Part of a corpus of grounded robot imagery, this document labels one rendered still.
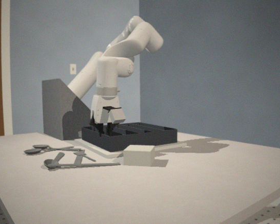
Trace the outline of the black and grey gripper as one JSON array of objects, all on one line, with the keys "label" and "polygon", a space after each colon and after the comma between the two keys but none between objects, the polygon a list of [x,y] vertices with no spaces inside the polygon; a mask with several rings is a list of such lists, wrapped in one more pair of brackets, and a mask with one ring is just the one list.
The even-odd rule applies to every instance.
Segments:
[{"label": "black and grey gripper", "polygon": [[[100,103],[101,102],[101,103]],[[119,108],[119,97],[118,95],[94,95],[91,106],[91,121],[90,125],[98,129],[99,133],[104,134],[103,124],[107,123],[106,135],[112,136],[113,128],[119,123],[112,124],[108,110],[103,109],[103,107],[112,106],[114,108]]]}]

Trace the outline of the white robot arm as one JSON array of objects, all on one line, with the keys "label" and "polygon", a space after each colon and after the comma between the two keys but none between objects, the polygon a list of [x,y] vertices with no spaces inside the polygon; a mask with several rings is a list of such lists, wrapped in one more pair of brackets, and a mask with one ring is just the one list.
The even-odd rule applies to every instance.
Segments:
[{"label": "white robot arm", "polygon": [[[93,54],[86,66],[69,83],[68,87],[81,100],[96,82],[96,94],[117,95],[118,77],[129,77],[134,71],[134,56],[143,52],[156,53],[163,39],[151,24],[139,16],[132,17],[124,31],[116,37],[104,53]],[[116,59],[115,59],[116,58]],[[112,124],[126,120],[122,108],[103,107],[108,110]]]}]

